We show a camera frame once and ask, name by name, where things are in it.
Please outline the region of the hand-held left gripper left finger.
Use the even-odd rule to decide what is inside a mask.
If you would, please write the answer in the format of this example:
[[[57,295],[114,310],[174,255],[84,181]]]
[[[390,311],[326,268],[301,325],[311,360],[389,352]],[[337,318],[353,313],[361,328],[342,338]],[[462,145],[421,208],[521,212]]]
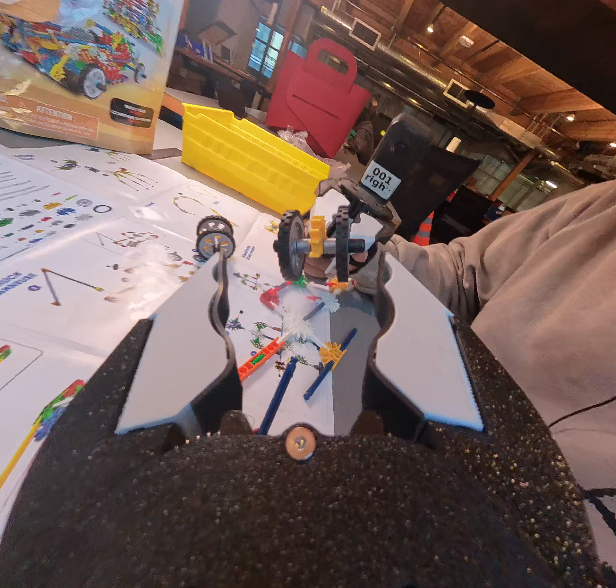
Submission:
[[[220,430],[242,409],[242,384],[226,330],[230,314],[227,260],[210,258],[151,316],[116,434],[160,425],[184,438]]]

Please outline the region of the colourful construction toy model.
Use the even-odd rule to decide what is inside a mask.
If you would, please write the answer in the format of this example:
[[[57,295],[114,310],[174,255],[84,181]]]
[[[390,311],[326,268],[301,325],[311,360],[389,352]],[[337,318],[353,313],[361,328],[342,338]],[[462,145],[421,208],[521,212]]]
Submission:
[[[238,266],[231,272],[226,330],[243,385],[243,414],[255,433],[291,425],[335,432],[333,369],[347,339],[331,335],[341,287],[305,277],[283,281]]]

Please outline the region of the toy wheel pair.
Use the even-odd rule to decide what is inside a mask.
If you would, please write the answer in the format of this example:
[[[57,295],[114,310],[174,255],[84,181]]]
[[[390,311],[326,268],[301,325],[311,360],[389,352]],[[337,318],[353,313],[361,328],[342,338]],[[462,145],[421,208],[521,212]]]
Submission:
[[[202,218],[196,227],[196,251],[204,261],[209,261],[216,253],[230,258],[235,252],[232,223],[218,215]]]

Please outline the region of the yellow plastic bin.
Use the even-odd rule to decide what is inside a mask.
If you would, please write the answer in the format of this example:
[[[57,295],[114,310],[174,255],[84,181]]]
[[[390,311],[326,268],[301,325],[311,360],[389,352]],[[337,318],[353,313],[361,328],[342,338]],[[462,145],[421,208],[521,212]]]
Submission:
[[[278,214],[312,208],[326,163],[231,111],[183,108],[184,164]]]

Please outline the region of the person's right forearm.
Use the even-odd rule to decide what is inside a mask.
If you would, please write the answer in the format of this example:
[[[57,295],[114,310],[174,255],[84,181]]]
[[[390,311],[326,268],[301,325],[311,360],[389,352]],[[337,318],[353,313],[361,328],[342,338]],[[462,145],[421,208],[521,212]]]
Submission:
[[[498,219],[449,244],[394,236],[382,247],[452,313],[467,320],[508,292],[535,306],[571,299],[615,273],[615,181]]]

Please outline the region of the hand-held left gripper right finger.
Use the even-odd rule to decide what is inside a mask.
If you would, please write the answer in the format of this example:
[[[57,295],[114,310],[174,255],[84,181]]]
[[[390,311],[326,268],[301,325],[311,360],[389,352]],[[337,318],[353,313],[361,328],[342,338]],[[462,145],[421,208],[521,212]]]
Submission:
[[[380,330],[368,351],[362,413],[401,439],[430,439],[436,425],[484,434],[451,312],[393,256],[379,259],[374,306]]]

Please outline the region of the clear plastic bag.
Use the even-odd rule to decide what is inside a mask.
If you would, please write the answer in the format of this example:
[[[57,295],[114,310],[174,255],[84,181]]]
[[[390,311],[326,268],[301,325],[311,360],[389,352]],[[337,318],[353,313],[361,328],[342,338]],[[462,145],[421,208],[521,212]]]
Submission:
[[[304,153],[316,158],[319,161],[322,161],[328,165],[331,164],[332,160],[326,158],[318,153],[316,153],[312,147],[307,142],[307,131],[295,131],[291,127],[287,127],[286,129],[280,129],[277,131],[277,136],[280,137],[286,143],[292,145],[293,147],[303,151]]]

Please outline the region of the red box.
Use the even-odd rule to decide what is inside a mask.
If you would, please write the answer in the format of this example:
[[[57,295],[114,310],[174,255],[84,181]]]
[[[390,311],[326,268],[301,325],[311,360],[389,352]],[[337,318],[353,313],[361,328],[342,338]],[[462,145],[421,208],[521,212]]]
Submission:
[[[356,77],[354,55],[331,39],[314,41],[305,58],[289,52],[269,103],[266,125],[305,131],[313,152],[334,158],[371,97],[355,83]]]

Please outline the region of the detached toy model section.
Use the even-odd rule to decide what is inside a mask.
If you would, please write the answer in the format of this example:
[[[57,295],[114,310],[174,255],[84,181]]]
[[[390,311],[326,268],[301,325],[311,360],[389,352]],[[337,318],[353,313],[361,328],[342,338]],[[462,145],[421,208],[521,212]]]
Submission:
[[[352,255],[366,252],[365,238],[352,238],[349,206],[341,205],[328,224],[325,217],[315,215],[305,230],[299,211],[285,212],[278,227],[273,249],[278,256],[280,273],[286,281],[298,281],[308,258],[325,259],[334,264],[336,279],[349,280]]]

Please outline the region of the white instruction sheet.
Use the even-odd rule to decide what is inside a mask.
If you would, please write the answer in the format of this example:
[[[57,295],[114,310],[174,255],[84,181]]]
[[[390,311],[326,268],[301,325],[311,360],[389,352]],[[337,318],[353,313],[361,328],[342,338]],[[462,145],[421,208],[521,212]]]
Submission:
[[[234,228],[238,266],[279,277],[277,218],[164,165],[66,146],[1,157],[1,529],[67,406],[136,322],[205,264],[196,227]]]

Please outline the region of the person's upper body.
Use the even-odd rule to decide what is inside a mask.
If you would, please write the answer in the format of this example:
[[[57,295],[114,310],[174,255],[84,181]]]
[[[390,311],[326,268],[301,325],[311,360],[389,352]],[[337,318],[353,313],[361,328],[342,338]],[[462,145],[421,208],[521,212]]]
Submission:
[[[615,566],[615,273],[571,299],[535,306],[529,298],[492,299],[473,330],[527,393],[578,484],[599,556]]]

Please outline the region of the orange traffic cone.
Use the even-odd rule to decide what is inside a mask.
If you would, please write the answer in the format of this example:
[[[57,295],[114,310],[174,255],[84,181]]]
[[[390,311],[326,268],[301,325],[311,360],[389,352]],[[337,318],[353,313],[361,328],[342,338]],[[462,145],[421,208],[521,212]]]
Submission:
[[[412,243],[427,246],[430,244],[432,221],[434,218],[434,212],[431,212],[427,218],[420,224],[416,234],[412,238]]]

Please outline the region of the toy packaging bag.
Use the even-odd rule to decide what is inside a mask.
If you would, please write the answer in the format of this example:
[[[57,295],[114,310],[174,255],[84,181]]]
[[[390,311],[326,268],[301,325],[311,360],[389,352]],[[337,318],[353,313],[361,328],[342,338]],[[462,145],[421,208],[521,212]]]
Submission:
[[[1,0],[1,128],[148,154],[186,0]]]

